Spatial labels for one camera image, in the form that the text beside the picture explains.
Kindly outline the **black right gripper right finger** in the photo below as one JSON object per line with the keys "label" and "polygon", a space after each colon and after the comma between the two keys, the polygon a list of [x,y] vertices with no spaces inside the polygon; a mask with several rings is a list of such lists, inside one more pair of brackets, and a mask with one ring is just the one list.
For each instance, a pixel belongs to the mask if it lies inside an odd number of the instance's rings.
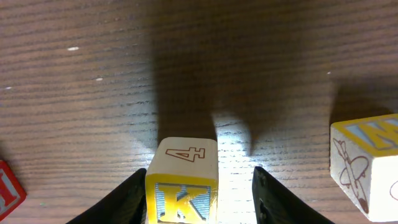
{"label": "black right gripper right finger", "polygon": [[254,168],[252,194],[260,224],[333,224],[259,166]]}

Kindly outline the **yellow M airplane block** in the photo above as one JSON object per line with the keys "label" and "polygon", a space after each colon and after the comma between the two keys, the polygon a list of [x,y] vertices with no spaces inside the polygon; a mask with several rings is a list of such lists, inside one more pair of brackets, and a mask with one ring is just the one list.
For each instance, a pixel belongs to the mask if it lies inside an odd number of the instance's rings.
{"label": "yellow M airplane block", "polygon": [[333,123],[330,175],[369,221],[397,221],[397,115]]}

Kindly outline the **yellow K block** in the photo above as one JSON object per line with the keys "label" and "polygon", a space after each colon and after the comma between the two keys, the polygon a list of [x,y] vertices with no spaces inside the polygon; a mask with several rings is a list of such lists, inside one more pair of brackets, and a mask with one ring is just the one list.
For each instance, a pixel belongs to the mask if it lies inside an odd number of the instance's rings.
{"label": "yellow K block", "polygon": [[216,223],[218,171],[215,140],[161,140],[145,176],[147,222]]}

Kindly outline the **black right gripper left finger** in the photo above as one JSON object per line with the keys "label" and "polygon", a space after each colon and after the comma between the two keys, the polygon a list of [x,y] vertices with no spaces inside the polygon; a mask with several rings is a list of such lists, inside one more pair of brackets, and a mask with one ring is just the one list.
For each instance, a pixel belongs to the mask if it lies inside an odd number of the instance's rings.
{"label": "black right gripper left finger", "polygon": [[94,206],[68,224],[144,223],[146,169],[128,177]]}

